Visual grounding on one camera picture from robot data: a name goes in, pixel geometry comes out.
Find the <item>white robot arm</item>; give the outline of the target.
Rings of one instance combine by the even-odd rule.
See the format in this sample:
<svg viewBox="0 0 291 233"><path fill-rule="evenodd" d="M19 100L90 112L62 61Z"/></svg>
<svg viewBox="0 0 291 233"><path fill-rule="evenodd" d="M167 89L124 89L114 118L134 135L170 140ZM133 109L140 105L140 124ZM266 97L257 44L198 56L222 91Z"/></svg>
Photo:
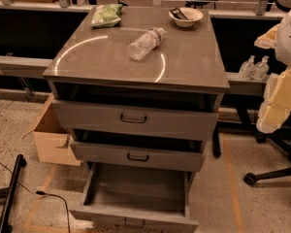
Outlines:
<svg viewBox="0 0 291 233"><path fill-rule="evenodd" d="M287 66L279 75L270 74L256 122L260 132L273 133L291 114L291 10L280 24L258 37L254 46L274 49L275 58Z"/></svg>

